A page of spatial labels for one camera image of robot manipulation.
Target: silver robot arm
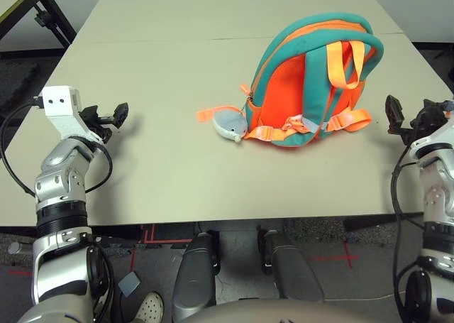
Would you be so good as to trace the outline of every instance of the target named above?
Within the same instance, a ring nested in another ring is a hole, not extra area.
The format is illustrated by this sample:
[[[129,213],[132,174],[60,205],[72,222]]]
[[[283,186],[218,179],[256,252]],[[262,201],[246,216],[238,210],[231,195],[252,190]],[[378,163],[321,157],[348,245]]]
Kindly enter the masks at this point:
[[[80,112],[77,90],[66,86],[46,87],[42,98],[45,114],[62,140],[35,179],[34,306],[19,322],[99,322],[113,295],[114,275],[87,223],[84,177],[98,151],[108,156],[104,143],[111,130],[104,125],[118,128],[128,107],[120,105],[109,118],[99,118],[96,107]]]
[[[406,285],[405,312],[410,322],[454,322],[454,118],[445,113],[454,102],[424,100],[412,129],[401,128],[399,101],[388,96],[389,133],[410,145],[424,190],[423,247],[418,270]]]
[[[454,322],[454,119],[411,144],[424,188],[423,248],[406,286],[415,322]]]

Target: backpack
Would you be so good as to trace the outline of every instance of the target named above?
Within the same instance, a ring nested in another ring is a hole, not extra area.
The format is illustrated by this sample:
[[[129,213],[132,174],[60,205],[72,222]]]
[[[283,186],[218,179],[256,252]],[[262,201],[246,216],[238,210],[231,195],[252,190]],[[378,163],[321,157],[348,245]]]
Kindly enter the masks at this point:
[[[354,107],[382,56],[383,45],[362,16],[326,13],[296,21],[270,43],[250,89],[241,87],[247,94],[244,138],[303,146],[365,127],[371,116]],[[225,108],[232,107],[201,111],[199,120]],[[229,130],[218,132],[228,137]]]

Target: teal backpack trim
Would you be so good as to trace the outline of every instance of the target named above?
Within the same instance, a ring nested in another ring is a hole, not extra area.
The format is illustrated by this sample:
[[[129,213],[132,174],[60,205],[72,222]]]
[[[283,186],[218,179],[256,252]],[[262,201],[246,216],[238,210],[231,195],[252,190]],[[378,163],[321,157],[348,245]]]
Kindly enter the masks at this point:
[[[362,16],[353,13],[325,13],[325,14],[318,14],[315,16],[308,16],[307,18],[303,18],[301,20],[295,21],[291,25],[287,26],[281,33],[279,33],[276,38],[268,45],[267,50],[262,56],[260,60],[257,70],[255,71],[254,79],[257,77],[257,73],[262,68],[263,63],[268,59],[271,53],[276,49],[276,47],[290,34],[295,32],[297,29],[311,25],[313,23],[321,23],[323,21],[333,21],[333,20],[342,20],[348,21],[350,23],[359,23],[369,34],[373,34],[372,27],[370,27],[369,22],[364,19]]]
[[[376,50],[374,56],[367,61],[362,69],[360,79],[364,80],[383,56],[383,44],[380,40],[368,33],[357,31],[319,30],[289,41],[272,56],[258,81],[253,95],[253,104],[255,106],[262,106],[268,81],[277,67],[285,60],[320,47],[326,47],[326,45],[336,41],[349,40],[362,41],[363,43],[374,47]],[[323,77],[326,77],[326,65],[324,65],[323,68],[325,69]]]

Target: backpack strap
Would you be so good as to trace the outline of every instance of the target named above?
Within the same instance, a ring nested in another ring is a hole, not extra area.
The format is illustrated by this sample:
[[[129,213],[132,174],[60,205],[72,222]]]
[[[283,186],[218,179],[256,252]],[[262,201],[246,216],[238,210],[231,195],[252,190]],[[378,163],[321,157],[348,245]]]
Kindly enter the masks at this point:
[[[353,52],[353,66],[356,73],[356,78],[350,83],[345,80],[345,72],[343,68],[342,58],[342,43],[336,41],[326,46],[326,61],[328,64],[328,78],[334,87],[341,89],[355,89],[359,82],[364,65],[365,46],[360,41],[349,41]]]
[[[340,114],[332,116],[326,123],[325,132],[345,129],[352,132],[364,128],[372,121],[372,117],[366,109],[352,110],[347,107]]]
[[[217,111],[220,111],[220,110],[233,110],[233,111],[237,111],[237,112],[243,113],[236,106],[224,105],[224,106],[218,106],[216,108],[210,108],[210,109],[205,109],[205,110],[198,111],[197,112],[197,120],[199,122],[209,121],[210,119],[213,118],[214,114]]]
[[[329,121],[323,122],[321,128],[318,124],[304,118],[302,115],[289,117],[284,126],[273,128],[272,126],[257,126],[244,138],[256,138],[261,141],[283,141],[295,133],[316,133],[319,129],[330,132],[345,129],[352,132],[364,128],[372,120],[369,112],[365,109],[352,110],[347,107],[340,114],[332,116]]]

